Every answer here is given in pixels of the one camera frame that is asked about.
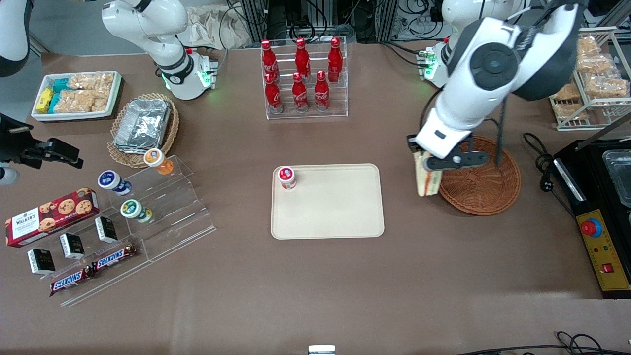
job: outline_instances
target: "cookie box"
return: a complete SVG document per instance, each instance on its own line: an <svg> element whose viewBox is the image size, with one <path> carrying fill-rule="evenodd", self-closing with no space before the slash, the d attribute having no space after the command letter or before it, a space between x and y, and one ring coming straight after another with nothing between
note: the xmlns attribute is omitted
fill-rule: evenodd
<svg viewBox="0 0 631 355"><path fill-rule="evenodd" d="M81 188L6 220L6 244L21 248L98 214L97 194Z"/></svg>

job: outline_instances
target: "tray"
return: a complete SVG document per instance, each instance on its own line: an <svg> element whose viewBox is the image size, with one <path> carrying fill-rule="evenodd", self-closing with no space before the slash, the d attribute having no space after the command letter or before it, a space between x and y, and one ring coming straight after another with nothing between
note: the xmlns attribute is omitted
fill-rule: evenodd
<svg viewBox="0 0 631 355"><path fill-rule="evenodd" d="M97 74L97 73L108 73L114 75L114 81L112 82L112 89L110 90L110 96L107 99L107 105L105 106L105 111L96 111L96 112L76 112L76 113L67 113L67 114L41 114L35 110L35 106L37 105L37 101L41 94L44 92L44 89L52 86L52 83L58 79L66 79L70 78L75 74ZM65 73L65 74L50 74L44 76L42 79L42 84L40 85L39 90L37 91L37 96L35 97L35 102L33 103L33 109L31 110L31 116L40 122L65 122L65 121L82 121L89 119L97 119L101 117L108 117L112 115L114 111L114 107L116 106L116 100L118 98L119 89L121 87L122 77L116 71L86 71L83 73Z"/></svg>
<svg viewBox="0 0 631 355"><path fill-rule="evenodd" d="M379 169L373 164L292 165L296 187L272 173L276 239L376 238L384 232Z"/></svg>

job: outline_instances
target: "control panel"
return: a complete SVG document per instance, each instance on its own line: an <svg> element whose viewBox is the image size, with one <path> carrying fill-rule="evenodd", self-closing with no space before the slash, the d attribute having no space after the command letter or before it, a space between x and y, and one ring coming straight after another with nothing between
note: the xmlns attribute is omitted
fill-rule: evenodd
<svg viewBox="0 0 631 355"><path fill-rule="evenodd" d="M576 217L592 267L603 291L631 289L600 209Z"/></svg>

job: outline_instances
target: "candy bar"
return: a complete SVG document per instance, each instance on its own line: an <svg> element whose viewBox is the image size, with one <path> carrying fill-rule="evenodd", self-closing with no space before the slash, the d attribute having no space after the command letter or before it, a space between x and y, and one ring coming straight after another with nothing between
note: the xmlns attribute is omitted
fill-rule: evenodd
<svg viewBox="0 0 631 355"><path fill-rule="evenodd" d="M95 274L95 270L91 266L86 266L82 268L80 271L77 271L70 276L64 277L61 280L51 283L50 295L52 296L63 289L67 289L68 287L75 286L77 283L87 280L90 277L93 277L94 274Z"/></svg>
<svg viewBox="0 0 631 355"><path fill-rule="evenodd" d="M99 261L92 263L92 267L94 271L99 271L104 267L112 266L113 264L121 261L122 259L127 258L128 256L136 255L138 251L136 250L135 245L128 244L123 249L116 251L113 254L106 256L105 258L99 259Z"/></svg>

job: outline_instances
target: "food container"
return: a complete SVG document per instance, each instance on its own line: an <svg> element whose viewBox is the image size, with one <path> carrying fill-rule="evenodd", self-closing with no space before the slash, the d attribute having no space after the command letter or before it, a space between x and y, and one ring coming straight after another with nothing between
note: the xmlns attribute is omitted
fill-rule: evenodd
<svg viewBox="0 0 631 355"><path fill-rule="evenodd" d="M95 112L75 112L75 113L58 113L58 114L41 114L37 112L38 99L42 96L46 88L52 87L53 83L58 79L70 79L75 74L88 74L94 75L98 73L113 74L114 80L112 82L112 88L110 95L107 97L107 104L104 111ZM102 119L103 117L109 117L114 111L117 99L119 97L119 89L121 87L122 77L116 71L88 71L83 73L65 73L65 74L50 74L44 76L42 84L35 96L35 103L31 110L31 116L40 122L53 123L53 122L67 122L67 121L85 121L91 119Z"/></svg>

